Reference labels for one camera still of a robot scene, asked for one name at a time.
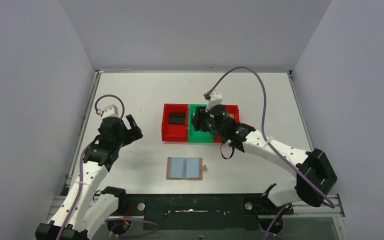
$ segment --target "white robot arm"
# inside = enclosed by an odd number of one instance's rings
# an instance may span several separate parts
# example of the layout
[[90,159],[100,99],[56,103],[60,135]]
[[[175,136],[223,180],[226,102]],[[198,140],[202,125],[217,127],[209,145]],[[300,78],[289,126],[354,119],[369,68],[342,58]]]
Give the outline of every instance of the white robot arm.
[[90,240],[112,213],[124,214],[126,191],[121,188],[106,187],[98,201],[91,208],[89,205],[98,186],[119,157],[120,148],[143,135],[131,115],[126,116],[130,124],[130,129],[127,129],[115,105],[106,107],[100,114],[100,134],[86,147],[80,159],[83,180],[79,174],[58,211],[47,224],[39,224],[35,233],[37,240]]
[[222,105],[220,92],[213,91],[205,96],[206,107],[197,107],[191,120],[195,131],[211,132],[221,138],[230,147],[244,153],[254,154],[268,160],[296,176],[296,182],[272,184],[263,194],[276,206],[304,201],[310,206],[320,207],[323,198],[296,171],[276,153],[308,178],[324,194],[327,194],[338,180],[326,154],[319,149],[307,152],[286,145],[273,138],[265,138],[261,131],[229,117],[226,107]]

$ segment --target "white tabletop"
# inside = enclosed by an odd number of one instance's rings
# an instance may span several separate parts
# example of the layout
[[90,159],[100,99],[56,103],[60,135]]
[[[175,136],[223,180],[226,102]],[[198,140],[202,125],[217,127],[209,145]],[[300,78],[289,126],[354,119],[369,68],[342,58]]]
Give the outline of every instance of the white tabletop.
[[[119,96],[125,115],[132,114],[142,129],[143,138],[123,147],[118,160],[98,189],[113,186],[129,194],[222,194],[262,193],[272,183],[294,176],[263,158],[235,151],[222,159],[220,143],[166,143],[161,140],[163,105],[205,104],[203,94],[223,73],[102,73],[95,100],[105,94]],[[309,142],[286,73],[260,73],[267,91],[265,131],[268,136],[290,146],[309,150]],[[217,87],[223,104],[238,105],[240,121],[260,130],[263,94],[251,73],[231,73]],[[102,109],[117,100],[104,98]],[[90,109],[81,148],[98,134],[101,118]],[[224,147],[225,155],[230,148]],[[167,180],[168,157],[203,158],[207,171],[203,179]],[[74,176],[79,172],[79,160]]]

